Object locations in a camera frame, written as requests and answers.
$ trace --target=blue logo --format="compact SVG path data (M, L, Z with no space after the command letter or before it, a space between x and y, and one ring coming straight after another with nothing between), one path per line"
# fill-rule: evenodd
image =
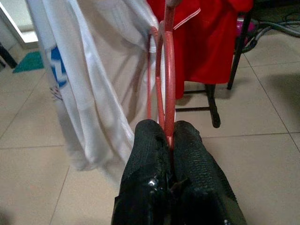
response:
M62 88L68 82L68 76L58 47L55 47L51 50L51 55L49 58L55 80L58 83L58 86Z

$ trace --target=white fabric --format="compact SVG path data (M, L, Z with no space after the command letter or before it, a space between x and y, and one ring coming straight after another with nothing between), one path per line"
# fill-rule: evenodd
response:
M155 16L144 0L27 2L72 165L100 167L119 181L132 129L146 118L146 46L149 28L158 27Z

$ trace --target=white stripe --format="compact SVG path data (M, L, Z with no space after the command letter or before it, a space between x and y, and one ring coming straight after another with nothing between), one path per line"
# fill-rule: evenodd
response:
M185 18L184 20L182 20L180 23L178 23L173 29L176 30L177 28L179 28L182 24L184 24L186 21L188 21L189 19L193 18L194 16L196 16L198 13L200 13L201 9L198 8L197 11L195 11L194 13L192 13L191 15L189 15L187 18Z

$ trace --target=red plastic handle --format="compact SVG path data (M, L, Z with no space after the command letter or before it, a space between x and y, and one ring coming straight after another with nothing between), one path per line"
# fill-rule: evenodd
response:
M155 84L157 92L157 108L158 122L165 131L165 135L169 146L173 147L173 133L175 120L175 60L174 60L174 44L173 44L173 22L175 7L182 0L166 0L165 1L165 19L160 22L158 30L151 27L149 35L149 43L151 36L154 37L156 43L156 68L155 68ZM160 65L162 47L165 51L165 112L163 109L163 99L161 92ZM148 118L151 117L151 96L150 96L150 44L148 44Z

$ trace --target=cable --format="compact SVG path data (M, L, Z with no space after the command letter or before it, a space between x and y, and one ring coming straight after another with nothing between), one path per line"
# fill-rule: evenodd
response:
M296 15L297 17L296 18L290 18L291 16L293 15ZM287 14L286 16L282 17L282 21L283 22L290 22L290 21L298 21L300 19L300 12L292 12L292 13L289 13ZM297 28L299 27L299 25L296 25L296 26L292 26L290 25L292 28Z
M268 22L268 21L260 21L259 22L259 21L253 20L253 22L259 24L258 25L259 31L251 39L249 44L243 48L242 53L249 52L250 50L255 48L255 46L258 43L258 40L269 30L278 30L278 31L288 34L290 36L300 38L300 31L297 31L297 30L287 27L287 26L293 26L293 25L300 26L300 21L284 21L284 22L275 23L275 22Z

